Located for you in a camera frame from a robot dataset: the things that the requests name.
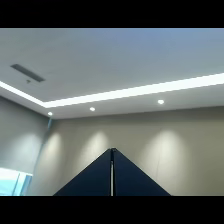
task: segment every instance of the ceiling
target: ceiling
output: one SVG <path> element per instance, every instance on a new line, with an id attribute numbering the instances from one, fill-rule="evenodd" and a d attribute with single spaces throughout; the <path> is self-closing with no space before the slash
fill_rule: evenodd
<path id="1" fill-rule="evenodd" d="M 12 64 L 46 81 L 28 84 Z M 223 72 L 224 29 L 0 29 L 0 81 L 43 102 Z M 55 119 L 223 106 L 223 94 L 216 85 L 44 108 L 0 87 L 3 97 Z"/>

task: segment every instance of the black triangular object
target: black triangular object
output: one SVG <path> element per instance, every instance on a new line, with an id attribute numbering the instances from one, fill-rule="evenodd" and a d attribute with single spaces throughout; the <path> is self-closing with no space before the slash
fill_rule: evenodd
<path id="1" fill-rule="evenodd" d="M 55 196 L 109 196 L 111 151 L 107 150 Z"/>
<path id="2" fill-rule="evenodd" d="M 170 196 L 122 153 L 113 151 L 116 196 Z"/>

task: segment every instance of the air conditioning vent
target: air conditioning vent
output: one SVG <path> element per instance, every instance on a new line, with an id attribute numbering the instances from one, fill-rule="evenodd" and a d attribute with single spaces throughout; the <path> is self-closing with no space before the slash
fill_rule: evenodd
<path id="1" fill-rule="evenodd" d="M 43 82 L 43 81 L 45 81 L 44 78 L 40 77 L 39 75 L 35 74 L 34 72 L 31 72 L 30 70 L 24 68 L 23 66 L 21 66 L 19 64 L 11 65 L 11 67 L 14 68 L 15 70 L 23 73 L 27 77 L 29 77 L 31 79 L 34 79 L 37 82 Z"/>

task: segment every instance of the window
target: window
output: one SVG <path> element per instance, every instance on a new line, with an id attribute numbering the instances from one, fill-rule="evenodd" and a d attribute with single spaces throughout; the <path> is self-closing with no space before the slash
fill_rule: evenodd
<path id="1" fill-rule="evenodd" d="M 0 196 L 25 196 L 31 175 L 0 168 Z"/>

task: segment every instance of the led strip light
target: led strip light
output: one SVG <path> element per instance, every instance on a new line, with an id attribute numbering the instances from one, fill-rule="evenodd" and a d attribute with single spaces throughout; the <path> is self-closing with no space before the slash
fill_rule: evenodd
<path id="1" fill-rule="evenodd" d="M 36 103 L 45 108 L 52 108 L 52 107 L 63 107 L 69 106 L 74 104 L 81 104 L 81 103 L 90 103 L 90 102 L 97 102 L 103 100 L 112 100 L 112 99 L 119 99 L 125 97 L 132 97 L 132 96 L 142 96 L 142 95 L 149 95 L 153 93 L 163 93 L 163 92 L 170 92 L 176 90 L 183 90 L 183 89 L 193 89 L 198 87 L 205 87 L 205 86 L 214 86 L 224 84 L 224 73 L 209 75 L 209 76 L 201 76 L 197 78 L 191 79 L 183 79 L 178 81 L 172 82 L 165 82 L 153 85 L 146 85 L 122 90 L 115 90 L 110 92 L 104 93 L 97 93 L 91 94 L 87 96 L 79 96 L 79 97 L 72 97 L 67 99 L 61 100 L 54 100 L 49 102 L 42 102 L 12 86 L 9 86 L 3 82 L 0 82 L 0 87 L 21 96 L 33 103 Z"/>

